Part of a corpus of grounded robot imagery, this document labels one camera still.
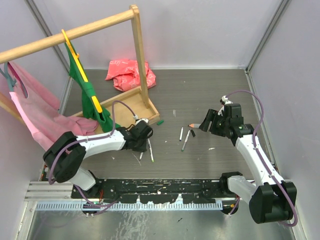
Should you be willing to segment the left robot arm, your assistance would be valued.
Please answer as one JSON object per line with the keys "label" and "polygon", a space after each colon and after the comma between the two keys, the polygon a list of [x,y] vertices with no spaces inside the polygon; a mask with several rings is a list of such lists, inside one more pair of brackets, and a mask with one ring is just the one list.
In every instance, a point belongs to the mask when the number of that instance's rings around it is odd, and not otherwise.
{"label": "left robot arm", "polygon": [[81,167],[84,159],[109,151],[132,150],[145,152],[153,129],[146,118],[129,128],[117,127],[110,132],[91,136],[76,136],[71,131],[62,134],[45,152],[43,160],[49,167],[51,182],[70,182],[88,198],[95,198],[102,189],[100,180]]}

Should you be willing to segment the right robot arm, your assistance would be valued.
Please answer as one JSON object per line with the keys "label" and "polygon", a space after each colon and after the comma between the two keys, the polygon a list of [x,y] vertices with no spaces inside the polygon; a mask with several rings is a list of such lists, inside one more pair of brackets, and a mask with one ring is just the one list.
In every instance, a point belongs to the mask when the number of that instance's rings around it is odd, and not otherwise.
{"label": "right robot arm", "polygon": [[250,183],[238,171],[222,173],[219,191],[225,197],[233,194],[243,199],[257,224],[295,219],[297,188],[285,181],[261,149],[259,138],[251,124],[245,124],[242,108],[229,103],[220,110],[209,109],[199,129],[231,140],[244,158],[253,176]]}

